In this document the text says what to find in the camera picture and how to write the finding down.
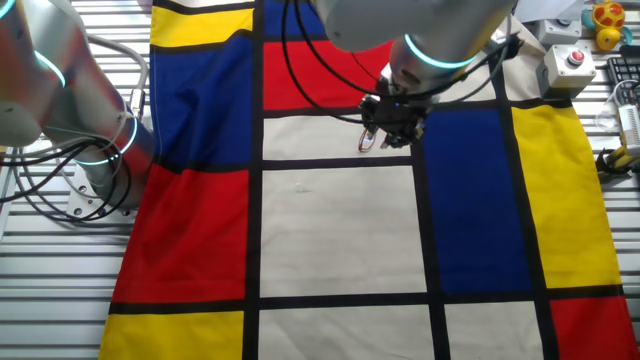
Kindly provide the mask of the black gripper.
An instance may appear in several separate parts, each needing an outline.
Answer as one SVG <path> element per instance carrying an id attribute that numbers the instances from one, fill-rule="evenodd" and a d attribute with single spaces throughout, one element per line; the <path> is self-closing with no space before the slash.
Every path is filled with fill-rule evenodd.
<path id="1" fill-rule="evenodd" d="M 381 149 L 412 145 L 424 134 L 421 123 L 426 118 L 426 109 L 423 107 L 367 95 L 361 100 L 359 109 L 364 126 L 359 145 L 373 145 L 378 130 L 386 132 Z"/>

